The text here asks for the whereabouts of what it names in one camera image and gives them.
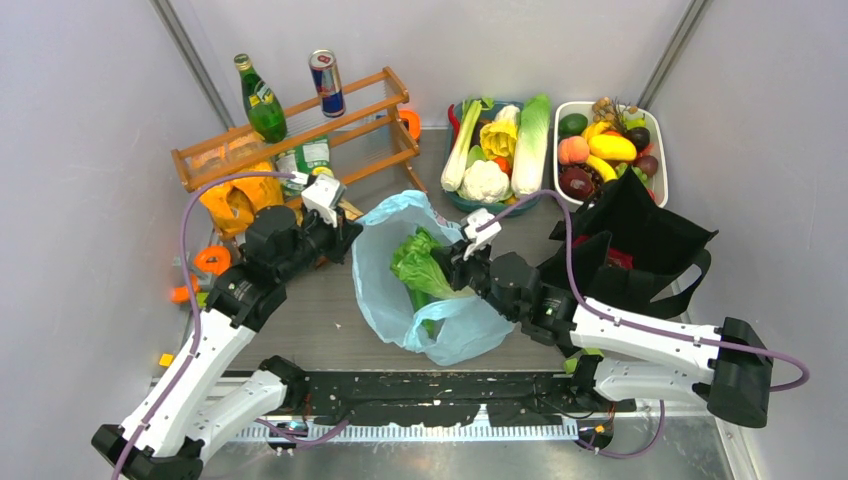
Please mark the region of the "light blue plastic bag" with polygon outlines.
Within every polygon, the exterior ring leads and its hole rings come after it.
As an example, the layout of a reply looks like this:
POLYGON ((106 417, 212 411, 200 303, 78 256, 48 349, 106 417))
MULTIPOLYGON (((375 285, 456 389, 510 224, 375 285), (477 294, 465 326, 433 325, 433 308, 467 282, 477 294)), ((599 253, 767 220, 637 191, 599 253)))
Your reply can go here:
POLYGON ((449 247, 461 240, 458 224, 445 220, 426 194, 391 195, 359 219, 362 233, 352 246, 352 274, 360 311, 385 343, 424 354, 450 366, 499 346, 514 326, 474 292, 438 300, 415 292, 390 270, 394 251, 417 227, 449 247))

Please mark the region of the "green lettuce leaf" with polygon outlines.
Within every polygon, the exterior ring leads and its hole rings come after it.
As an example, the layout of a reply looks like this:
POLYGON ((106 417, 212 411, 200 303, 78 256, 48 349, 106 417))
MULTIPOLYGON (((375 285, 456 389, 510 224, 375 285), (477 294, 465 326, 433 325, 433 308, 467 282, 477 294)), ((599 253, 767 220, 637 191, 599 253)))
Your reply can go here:
POLYGON ((394 251, 391 272, 409 289, 438 300, 468 297, 473 291, 466 287, 453 290, 442 269, 431 255, 431 249, 442 244, 424 227, 406 237, 394 251))

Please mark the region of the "black tote bag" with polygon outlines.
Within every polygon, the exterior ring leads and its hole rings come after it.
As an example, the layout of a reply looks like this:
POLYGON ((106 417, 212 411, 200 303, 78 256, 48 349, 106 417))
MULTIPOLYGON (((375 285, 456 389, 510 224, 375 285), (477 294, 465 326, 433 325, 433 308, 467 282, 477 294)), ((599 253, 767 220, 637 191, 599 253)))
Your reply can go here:
POLYGON ((684 313, 711 265, 707 243, 717 233, 656 205, 632 172, 606 184, 592 207, 559 221, 561 242, 538 265, 541 280, 568 290, 566 242, 579 293, 604 304, 660 319, 684 313))

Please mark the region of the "red chili pepper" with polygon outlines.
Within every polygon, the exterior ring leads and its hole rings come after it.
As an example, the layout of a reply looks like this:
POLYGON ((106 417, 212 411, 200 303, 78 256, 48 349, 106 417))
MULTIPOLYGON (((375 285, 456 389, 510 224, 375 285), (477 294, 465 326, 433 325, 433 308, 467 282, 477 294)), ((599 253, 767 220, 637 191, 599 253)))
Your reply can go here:
POLYGON ((456 105, 451 104, 447 109, 449 123, 453 130, 453 139, 456 139, 460 131, 460 122, 455 112, 456 105))

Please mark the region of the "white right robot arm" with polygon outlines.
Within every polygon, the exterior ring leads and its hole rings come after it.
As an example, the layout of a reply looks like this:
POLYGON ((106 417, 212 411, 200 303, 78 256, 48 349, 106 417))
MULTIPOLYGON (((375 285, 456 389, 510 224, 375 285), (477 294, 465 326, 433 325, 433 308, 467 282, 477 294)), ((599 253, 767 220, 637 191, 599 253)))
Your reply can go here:
POLYGON ((584 410, 635 398, 704 403, 714 416, 747 427, 767 424, 773 362, 746 321, 720 327, 661 320, 616 309, 542 281, 518 254, 495 259, 465 241, 433 252, 455 290, 470 288, 524 335, 563 354, 597 348, 629 357, 580 362, 571 397, 584 410))

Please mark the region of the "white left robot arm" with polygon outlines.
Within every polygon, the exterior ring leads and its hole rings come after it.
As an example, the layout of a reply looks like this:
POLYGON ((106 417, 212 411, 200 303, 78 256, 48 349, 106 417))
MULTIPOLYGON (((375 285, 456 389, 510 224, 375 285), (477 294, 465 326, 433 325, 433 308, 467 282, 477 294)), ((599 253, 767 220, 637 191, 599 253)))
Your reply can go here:
POLYGON ((309 394, 306 373, 278 355, 263 360, 237 389, 211 406, 208 394, 232 360, 286 300, 286 285, 321 259, 344 261, 363 227, 342 211, 298 221, 286 206, 260 211, 245 233, 241 260, 215 280, 200 326, 132 414, 103 424, 93 448, 128 479, 197 479, 204 464, 257 418, 298 412, 309 394))

